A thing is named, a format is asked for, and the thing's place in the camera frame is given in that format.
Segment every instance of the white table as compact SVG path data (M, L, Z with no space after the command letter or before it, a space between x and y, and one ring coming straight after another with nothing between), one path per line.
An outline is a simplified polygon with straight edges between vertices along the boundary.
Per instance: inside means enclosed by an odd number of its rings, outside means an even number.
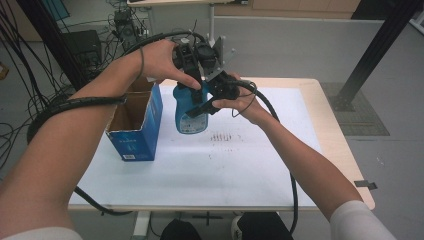
M321 152L352 182L363 176L318 81L245 78L270 100L280 121ZM92 164L78 184L100 204L138 211L135 236L145 236L150 211L241 210L291 211L289 172L261 131L229 110L209 117L208 129L186 136L174 123L175 82L161 86L164 111L156 159L123 162L103 136ZM370 209L368 188L358 188ZM317 210L298 188L299 209ZM93 209L73 195L70 209Z

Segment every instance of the shoe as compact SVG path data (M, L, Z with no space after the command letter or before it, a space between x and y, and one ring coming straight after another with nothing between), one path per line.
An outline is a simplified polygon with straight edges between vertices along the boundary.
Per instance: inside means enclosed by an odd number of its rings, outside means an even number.
M233 219L233 222L231 223L231 237L233 240L242 240L242 233L240 228L238 227L238 221L240 220L241 216L237 216Z

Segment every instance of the blue bottle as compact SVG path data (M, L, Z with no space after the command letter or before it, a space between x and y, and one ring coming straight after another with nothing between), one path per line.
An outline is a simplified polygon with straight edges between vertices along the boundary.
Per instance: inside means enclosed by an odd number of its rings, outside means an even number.
M175 125L178 132L182 134L196 134L204 131L208 127L208 114L203 113L197 117L191 118L186 112L195 107L201 106L207 101L207 85L202 84L202 102L194 104L192 100L192 91L188 87L176 86L173 91L174 98L177 100L175 110Z

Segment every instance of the black stand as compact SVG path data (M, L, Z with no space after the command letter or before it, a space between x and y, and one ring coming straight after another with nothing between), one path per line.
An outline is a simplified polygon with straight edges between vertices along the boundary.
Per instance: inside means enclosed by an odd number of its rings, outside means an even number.
M378 30L371 44L359 60L352 74L337 96L330 97L335 111L354 111L352 100L361 89L374 68L392 46L393 42L408 24L422 0L402 0Z
M85 86L88 83L88 79L84 76L82 67L66 45L56 21L44 7L43 1L17 0L17 2L75 90Z

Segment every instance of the finger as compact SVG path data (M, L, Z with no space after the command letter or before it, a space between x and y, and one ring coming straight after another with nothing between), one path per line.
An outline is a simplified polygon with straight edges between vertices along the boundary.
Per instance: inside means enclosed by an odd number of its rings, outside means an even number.
M173 74L174 80L186 85L187 87L194 88L196 90L200 90L201 86L199 82L197 82L194 78L190 77L189 75L176 70L175 74Z
M233 100L227 100L227 99L220 99L215 100L212 102L212 106L216 108L233 108L233 109L239 109L240 104L237 101Z

